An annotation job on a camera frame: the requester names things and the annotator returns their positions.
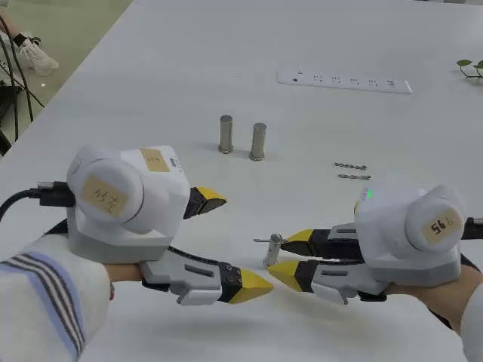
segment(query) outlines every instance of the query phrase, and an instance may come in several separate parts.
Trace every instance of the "white table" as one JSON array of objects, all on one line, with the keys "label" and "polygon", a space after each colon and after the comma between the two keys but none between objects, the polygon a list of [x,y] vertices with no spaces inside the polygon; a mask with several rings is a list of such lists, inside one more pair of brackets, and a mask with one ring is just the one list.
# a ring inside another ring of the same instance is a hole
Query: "white table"
[{"label": "white table", "polygon": [[[257,270],[275,283],[242,305],[181,308],[175,297],[117,287],[109,320],[84,360],[463,361],[460,340],[418,302],[295,293],[261,268],[252,242],[272,232],[349,222],[361,183],[335,161],[377,177],[410,175],[456,186],[483,214],[483,86],[454,65],[483,58],[483,8],[374,0],[138,0],[0,161],[0,200],[65,179],[84,143],[120,149],[170,144],[193,185],[229,199],[185,222],[174,242]],[[294,87],[283,66],[406,78],[413,95]],[[217,151],[219,117],[235,119],[235,151]],[[266,161],[248,159],[254,122],[268,124]],[[0,256],[63,217],[34,201],[0,225]],[[483,265],[483,247],[463,250]]]}]

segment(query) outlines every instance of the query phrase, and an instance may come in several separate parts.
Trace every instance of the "sneaker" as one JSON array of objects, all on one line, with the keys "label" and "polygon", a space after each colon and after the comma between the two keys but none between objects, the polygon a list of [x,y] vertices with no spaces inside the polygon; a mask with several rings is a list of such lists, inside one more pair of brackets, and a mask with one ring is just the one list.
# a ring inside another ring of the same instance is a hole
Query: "sneaker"
[{"label": "sneaker", "polygon": [[20,46],[22,54],[38,75],[46,76],[59,68],[59,63],[50,58],[37,44],[26,39]]}]

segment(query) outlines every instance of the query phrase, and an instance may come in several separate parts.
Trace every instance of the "metal cylinder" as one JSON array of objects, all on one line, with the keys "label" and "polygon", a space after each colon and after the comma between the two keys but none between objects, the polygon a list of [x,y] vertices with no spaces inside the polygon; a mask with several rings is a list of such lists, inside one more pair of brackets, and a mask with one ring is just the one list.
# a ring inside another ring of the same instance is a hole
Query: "metal cylinder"
[{"label": "metal cylinder", "polygon": [[267,266],[275,265],[278,262],[278,253],[280,252],[280,246],[283,242],[281,235],[272,234],[270,237],[269,249],[266,251],[265,259],[263,259],[263,264]]},{"label": "metal cylinder", "polygon": [[218,150],[221,153],[233,151],[232,144],[233,118],[231,115],[222,115],[220,118],[220,145]]},{"label": "metal cylinder", "polygon": [[266,124],[254,124],[254,138],[251,141],[250,159],[252,161],[262,161],[265,158],[263,147],[265,146]]}]

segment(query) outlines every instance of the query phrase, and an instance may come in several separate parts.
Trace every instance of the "handheld robotic gripper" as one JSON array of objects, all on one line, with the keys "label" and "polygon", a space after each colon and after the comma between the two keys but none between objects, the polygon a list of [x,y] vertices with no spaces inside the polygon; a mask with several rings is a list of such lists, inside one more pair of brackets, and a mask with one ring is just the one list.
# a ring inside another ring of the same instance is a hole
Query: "handheld robotic gripper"
[{"label": "handheld robotic gripper", "polygon": [[[265,265],[290,288],[347,304],[348,298],[385,301],[389,284],[434,287],[458,279],[460,240],[483,238],[480,219],[465,219],[460,196],[447,186],[429,192],[370,181],[355,207],[355,222],[274,234]],[[276,262],[279,249],[323,259]]]},{"label": "handheld robotic gripper", "polygon": [[181,305],[240,303],[272,289],[252,271],[171,246],[181,220],[226,199],[190,188],[169,146],[123,152],[85,146],[66,184],[42,184],[33,197],[41,205],[67,207],[66,220],[48,234],[66,234],[74,254],[104,264],[139,263],[143,285],[171,291]]}]

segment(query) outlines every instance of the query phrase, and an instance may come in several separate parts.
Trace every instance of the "power outlet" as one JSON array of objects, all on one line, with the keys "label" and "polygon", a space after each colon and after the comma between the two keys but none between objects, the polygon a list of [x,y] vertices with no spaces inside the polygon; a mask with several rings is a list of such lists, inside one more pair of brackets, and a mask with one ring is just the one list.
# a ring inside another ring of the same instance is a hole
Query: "power outlet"
[{"label": "power outlet", "polygon": [[381,77],[354,77],[340,74],[282,70],[277,73],[282,84],[309,85],[313,87],[345,88],[360,91],[411,94],[406,80]]}]

